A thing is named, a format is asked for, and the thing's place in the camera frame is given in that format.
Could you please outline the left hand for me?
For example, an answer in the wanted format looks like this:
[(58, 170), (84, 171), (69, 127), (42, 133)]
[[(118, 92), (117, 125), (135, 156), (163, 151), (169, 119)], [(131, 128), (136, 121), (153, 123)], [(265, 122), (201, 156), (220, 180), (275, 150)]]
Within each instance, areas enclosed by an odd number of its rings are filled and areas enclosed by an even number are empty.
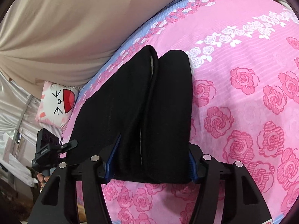
[(38, 173), (37, 174), (37, 180), (39, 182), (39, 185), (40, 185), (40, 192), (43, 190), (43, 188), (45, 187), (46, 183), (48, 182), (49, 180), (49, 176), (44, 176), (43, 174), (41, 173)]

